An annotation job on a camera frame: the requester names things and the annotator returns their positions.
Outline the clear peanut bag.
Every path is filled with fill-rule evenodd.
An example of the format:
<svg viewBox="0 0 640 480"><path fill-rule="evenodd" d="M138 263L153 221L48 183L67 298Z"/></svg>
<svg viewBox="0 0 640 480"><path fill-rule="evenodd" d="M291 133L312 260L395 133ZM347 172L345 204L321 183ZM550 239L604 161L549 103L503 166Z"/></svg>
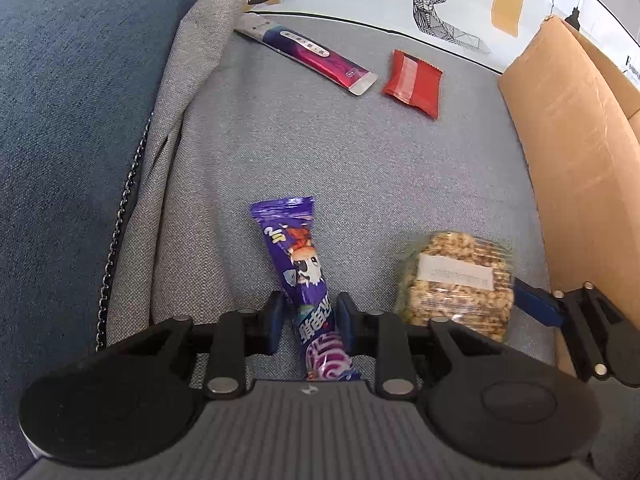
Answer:
<svg viewBox="0 0 640 480"><path fill-rule="evenodd" d="M438 231L404 262L394 310L410 325L454 321L503 341L514 306L511 253L465 232Z"/></svg>

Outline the purple cartoon snack packet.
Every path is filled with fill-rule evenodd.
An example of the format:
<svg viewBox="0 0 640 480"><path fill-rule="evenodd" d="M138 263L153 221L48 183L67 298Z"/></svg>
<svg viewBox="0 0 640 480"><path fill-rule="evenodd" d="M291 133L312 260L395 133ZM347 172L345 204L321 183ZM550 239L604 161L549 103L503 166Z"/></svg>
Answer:
<svg viewBox="0 0 640 480"><path fill-rule="evenodd" d="M306 378L348 382L360 378L337 329L328 285L312 239L314 199L285 197L250 205L281 285L292 304Z"/></svg>

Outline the deer print sofa cover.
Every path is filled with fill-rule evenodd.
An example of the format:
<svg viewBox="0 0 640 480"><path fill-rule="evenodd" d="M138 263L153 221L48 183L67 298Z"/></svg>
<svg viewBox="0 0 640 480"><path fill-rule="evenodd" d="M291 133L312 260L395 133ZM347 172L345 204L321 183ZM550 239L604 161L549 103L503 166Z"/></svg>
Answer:
<svg viewBox="0 0 640 480"><path fill-rule="evenodd" d="M277 285L253 200L313 195L332 292L388 309L401 258L431 231L514 249L552 288L532 180L498 79L442 55L431 122L354 96L235 32L250 0L196 0L179 23L118 208L96 344L179 314L215 322Z"/></svg>

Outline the cardboard box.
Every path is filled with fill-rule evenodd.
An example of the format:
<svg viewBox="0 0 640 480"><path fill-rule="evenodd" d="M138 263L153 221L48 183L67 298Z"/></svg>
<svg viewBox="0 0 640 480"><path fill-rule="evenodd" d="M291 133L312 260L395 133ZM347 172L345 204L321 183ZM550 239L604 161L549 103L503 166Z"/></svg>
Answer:
<svg viewBox="0 0 640 480"><path fill-rule="evenodd" d="M554 289L597 285L639 322L639 91L557 16L498 79Z"/></svg>

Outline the small red snack packet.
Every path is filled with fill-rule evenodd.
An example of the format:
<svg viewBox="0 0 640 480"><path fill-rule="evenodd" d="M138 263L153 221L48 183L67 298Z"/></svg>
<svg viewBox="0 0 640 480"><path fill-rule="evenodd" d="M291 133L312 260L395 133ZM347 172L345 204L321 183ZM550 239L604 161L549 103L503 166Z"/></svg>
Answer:
<svg viewBox="0 0 640 480"><path fill-rule="evenodd" d="M392 73L383 92L401 103L422 110L432 119L439 116L439 85L442 71L420 58L395 50Z"/></svg>

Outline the purple gradient stick packet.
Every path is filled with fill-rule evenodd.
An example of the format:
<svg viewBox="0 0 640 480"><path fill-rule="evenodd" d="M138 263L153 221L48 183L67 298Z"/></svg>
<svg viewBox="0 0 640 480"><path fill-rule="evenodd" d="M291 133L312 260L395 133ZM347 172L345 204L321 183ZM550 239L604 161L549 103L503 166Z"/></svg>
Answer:
<svg viewBox="0 0 640 480"><path fill-rule="evenodd" d="M259 14L243 14L236 22L234 30L305 65L354 96L362 96L378 80L377 74L344 58L343 55Z"/></svg>

